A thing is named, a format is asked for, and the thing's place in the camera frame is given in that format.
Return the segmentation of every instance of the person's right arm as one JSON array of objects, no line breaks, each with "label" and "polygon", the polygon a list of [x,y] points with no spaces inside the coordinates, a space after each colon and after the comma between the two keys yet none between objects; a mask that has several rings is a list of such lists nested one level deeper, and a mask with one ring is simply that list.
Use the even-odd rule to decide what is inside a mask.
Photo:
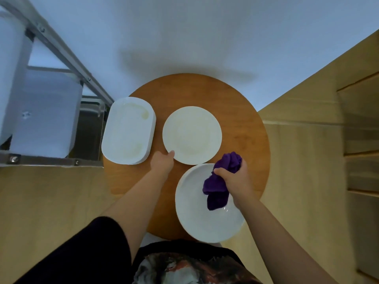
[{"label": "person's right arm", "polygon": [[223,168],[216,168],[214,172],[225,180],[275,284],[337,283],[257,199],[244,160],[236,173]]}]

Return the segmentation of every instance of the person's left hand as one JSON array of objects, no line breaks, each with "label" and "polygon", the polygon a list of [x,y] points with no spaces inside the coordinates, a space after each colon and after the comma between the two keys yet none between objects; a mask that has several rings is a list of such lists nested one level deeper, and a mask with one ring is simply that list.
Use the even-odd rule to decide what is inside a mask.
[{"label": "person's left hand", "polygon": [[167,155],[156,151],[150,162],[151,169],[168,175],[174,166],[174,155],[173,150]]}]

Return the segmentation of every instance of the round wooden table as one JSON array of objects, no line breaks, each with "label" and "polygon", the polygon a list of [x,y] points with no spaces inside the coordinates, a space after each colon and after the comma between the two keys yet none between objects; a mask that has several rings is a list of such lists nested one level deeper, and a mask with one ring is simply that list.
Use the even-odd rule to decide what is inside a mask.
[{"label": "round wooden table", "polygon": [[[151,153],[143,163],[121,165],[103,158],[112,194],[124,194],[137,183],[149,171],[150,160],[155,151],[166,153],[162,129],[168,116],[181,107],[199,106],[216,117],[222,130],[220,150],[208,163],[215,163],[224,153],[237,152],[246,160],[254,190],[261,197],[270,170],[268,137],[259,114],[237,90],[209,76],[184,73],[148,82],[131,96],[151,104],[157,123]],[[182,228],[175,210],[176,186],[190,167],[192,166],[175,161],[147,228],[149,233],[170,240],[192,239]]]}]

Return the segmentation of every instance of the black sleeve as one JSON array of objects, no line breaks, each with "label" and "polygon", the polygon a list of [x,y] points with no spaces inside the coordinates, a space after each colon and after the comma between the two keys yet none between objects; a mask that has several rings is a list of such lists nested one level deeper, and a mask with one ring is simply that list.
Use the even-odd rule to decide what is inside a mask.
[{"label": "black sleeve", "polygon": [[130,272],[124,232],[115,220],[98,217],[16,283],[126,283]]}]

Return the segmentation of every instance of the purple towel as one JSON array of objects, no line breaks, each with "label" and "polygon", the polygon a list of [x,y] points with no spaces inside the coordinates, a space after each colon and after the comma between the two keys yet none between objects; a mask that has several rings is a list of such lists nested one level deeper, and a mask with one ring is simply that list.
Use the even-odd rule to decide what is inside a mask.
[{"label": "purple towel", "polygon": [[[225,153],[222,158],[215,163],[215,168],[223,167],[226,170],[236,173],[241,167],[242,157],[235,152]],[[229,191],[225,181],[221,176],[212,171],[212,175],[204,181],[203,193],[208,195],[206,204],[209,210],[224,207],[228,203]]]}]

